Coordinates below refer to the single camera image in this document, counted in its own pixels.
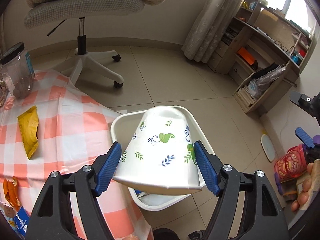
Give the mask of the person's right hand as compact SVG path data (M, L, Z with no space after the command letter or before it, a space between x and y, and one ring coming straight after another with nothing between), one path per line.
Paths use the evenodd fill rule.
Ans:
M312 185L312 176L310 176L309 178L306 178L303 181L302 192L298 195L297 200L295 200L291 204L291 211L292 212L296 212L300 208L300 206L307 203L307 201L309 200L309 190L311 188L311 185Z

